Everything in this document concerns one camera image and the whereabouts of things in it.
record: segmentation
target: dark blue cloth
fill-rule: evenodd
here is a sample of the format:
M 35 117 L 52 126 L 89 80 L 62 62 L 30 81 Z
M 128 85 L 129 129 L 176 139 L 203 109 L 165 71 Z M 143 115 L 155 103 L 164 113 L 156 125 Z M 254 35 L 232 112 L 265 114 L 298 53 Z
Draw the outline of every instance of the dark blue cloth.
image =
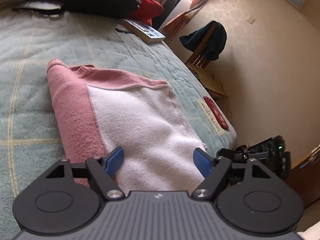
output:
M 181 36 L 180 41 L 182 45 L 194 52 L 200 42 L 203 40 L 206 33 L 209 31 L 212 24 L 215 24 L 216 27 L 211 34 L 207 45 L 205 46 L 201 55 L 204 55 L 205 59 L 208 60 L 217 60 L 219 58 L 219 54 L 223 51 L 224 46 L 227 41 L 227 33 L 221 23 L 216 21 L 209 22 L 206 26 L 201 29 L 189 34 L 188 36 Z

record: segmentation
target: pink towel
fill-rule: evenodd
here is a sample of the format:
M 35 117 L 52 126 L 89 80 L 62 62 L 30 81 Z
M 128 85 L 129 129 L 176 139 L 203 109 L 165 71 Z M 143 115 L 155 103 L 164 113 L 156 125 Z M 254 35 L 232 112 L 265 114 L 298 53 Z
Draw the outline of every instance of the pink towel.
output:
M 48 64 L 53 109 L 72 163 L 124 148 L 116 174 L 121 189 L 194 190 L 203 180 L 193 150 L 204 144 L 163 80 L 133 73 Z

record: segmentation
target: book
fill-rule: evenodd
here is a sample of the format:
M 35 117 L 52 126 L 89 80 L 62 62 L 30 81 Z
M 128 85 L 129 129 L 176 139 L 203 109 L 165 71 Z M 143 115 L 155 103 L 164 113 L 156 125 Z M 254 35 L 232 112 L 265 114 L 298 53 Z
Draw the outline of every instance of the book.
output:
M 163 39 L 165 38 L 162 33 L 158 32 L 157 30 L 143 22 L 122 19 L 119 21 L 119 23 L 129 31 L 136 34 L 146 43 L 163 41 Z

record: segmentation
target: curtain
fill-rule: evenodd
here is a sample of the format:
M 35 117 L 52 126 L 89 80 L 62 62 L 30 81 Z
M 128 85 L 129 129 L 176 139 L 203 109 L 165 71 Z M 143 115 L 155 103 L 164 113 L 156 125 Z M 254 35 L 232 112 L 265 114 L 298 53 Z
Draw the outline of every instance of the curtain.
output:
M 180 30 L 182 30 L 188 22 L 201 10 L 201 8 L 209 0 L 192 0 L 190 4 L 190 10 L 185 11 L 184 13 L 179 14 L 177 17 L 173 18 L 165 26 L 163 26 L 163 32 L 166 37 L 172 38 Z

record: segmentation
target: plaid pattern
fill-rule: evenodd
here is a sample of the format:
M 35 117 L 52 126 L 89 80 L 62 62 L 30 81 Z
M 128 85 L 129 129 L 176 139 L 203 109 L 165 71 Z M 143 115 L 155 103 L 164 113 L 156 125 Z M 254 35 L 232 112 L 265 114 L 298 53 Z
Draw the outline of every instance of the plaid pattern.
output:
M 46 78 L 52 58 L 164 79 L 209 154 L 235 142 L 233 128 L 217 135 L 197 101 L 208 93 L 163 44 L 146 45 L 133 34 L 118 33 L 114 29 L 123 27 L 115 20 L 98 16 L 66 13 L 49 19 L 6 9 L 0 19 L 0 239 L 19 232 L 14 198 L 64 156 Z

